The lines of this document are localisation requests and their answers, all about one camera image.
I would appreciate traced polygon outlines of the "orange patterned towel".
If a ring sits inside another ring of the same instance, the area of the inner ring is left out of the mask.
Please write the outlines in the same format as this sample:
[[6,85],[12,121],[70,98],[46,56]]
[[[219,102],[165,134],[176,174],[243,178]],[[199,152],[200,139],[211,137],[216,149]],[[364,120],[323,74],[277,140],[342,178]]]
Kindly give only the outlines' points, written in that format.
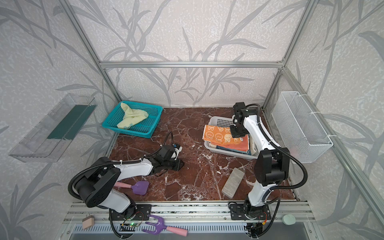
[[228,149],[239,151],[248,151],[250,149],[248,135],[243,138],[233,138],[230,128],[205,125],[203,140]]

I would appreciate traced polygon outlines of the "blue cream Doraemon towel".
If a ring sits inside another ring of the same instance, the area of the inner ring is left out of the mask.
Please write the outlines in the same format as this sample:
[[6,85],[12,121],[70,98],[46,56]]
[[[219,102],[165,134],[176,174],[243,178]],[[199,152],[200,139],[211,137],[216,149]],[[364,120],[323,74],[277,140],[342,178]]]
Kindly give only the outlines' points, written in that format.
[[218,150],[227,151],[227,152],[233,152],[233,153],[239,153],[239,154],[251,155],[250,150],[248,150],[248,151],[239,151],[239,150],[235,150],[235,149],[228,149],[228,148],[225,148],[225,147],[221,147],[221,146],[213,145],[212,143],[209,143],[209,147],[210,147],[210,148],[215,148],[215,149],[218,149]]

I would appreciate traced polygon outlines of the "light green cloth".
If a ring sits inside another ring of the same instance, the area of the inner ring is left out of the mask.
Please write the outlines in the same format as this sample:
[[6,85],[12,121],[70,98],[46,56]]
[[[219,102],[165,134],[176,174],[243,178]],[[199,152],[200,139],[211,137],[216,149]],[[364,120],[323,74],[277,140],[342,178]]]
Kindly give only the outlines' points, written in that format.
[[128,130],[149,117],[149,114],[146,111],[132,109],[125,103],[121,103],[120,107],[125,114],[123,120],[117,124],[118,129]]

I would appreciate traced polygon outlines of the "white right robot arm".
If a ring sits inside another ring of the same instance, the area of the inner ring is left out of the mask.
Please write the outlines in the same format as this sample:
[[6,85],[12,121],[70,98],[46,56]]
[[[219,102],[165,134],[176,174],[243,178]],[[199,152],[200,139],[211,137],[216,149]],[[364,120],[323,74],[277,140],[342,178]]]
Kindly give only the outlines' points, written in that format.
[[[233,125],[230,131],[233,138],[251,137],[259,151],[255,162],[257,182],[245,200],[247,215],[271,203],[267,198],[274,190],[298,189],[308,181],[308,171],[305,166],[293,157],[287,148],[282,148],[270,135],[261,120],[259,104],[246,105],[244,102],[233,106]],[[292,186],[282,186],[288,178],[290,163],[296,163],[303,172],[302,180]]]

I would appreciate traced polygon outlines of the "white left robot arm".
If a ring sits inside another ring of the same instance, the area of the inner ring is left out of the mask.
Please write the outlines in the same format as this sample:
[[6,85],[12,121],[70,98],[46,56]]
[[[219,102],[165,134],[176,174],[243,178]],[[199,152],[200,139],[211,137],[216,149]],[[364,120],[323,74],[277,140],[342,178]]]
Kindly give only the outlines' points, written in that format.
[[126,213],[133,208],[134,202],[115,190],[118,183],[165,170],[179,171],[184,166],[184,162],[178,158],[182,149],[179,144],[164,145],[156,153],[135,161],[111,161],[101,157],[70,180],[68,192],[89,208],[107,208],[119,214]]

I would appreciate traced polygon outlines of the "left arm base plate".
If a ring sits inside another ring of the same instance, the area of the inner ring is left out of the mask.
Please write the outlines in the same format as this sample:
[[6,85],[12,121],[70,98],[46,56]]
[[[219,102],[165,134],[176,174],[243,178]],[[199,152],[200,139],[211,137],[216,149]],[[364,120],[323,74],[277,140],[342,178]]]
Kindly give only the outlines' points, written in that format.
[[151,210],[150,204],[131,205],[123,213],[109,210],[109,221],[114,224],[117,232],[135,232],[144,221],[149,220]]

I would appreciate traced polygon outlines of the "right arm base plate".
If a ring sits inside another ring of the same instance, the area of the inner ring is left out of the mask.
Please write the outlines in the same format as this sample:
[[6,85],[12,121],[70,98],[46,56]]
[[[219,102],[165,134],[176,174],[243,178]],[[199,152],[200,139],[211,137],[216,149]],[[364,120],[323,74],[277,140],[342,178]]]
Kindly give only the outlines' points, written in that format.
[[235,203],[229,202],[228,204],[231,220],[257,220],[265,221],[271,220],[271,211],[268,205],[263,205],[260,207],[251,206],[248,203]]

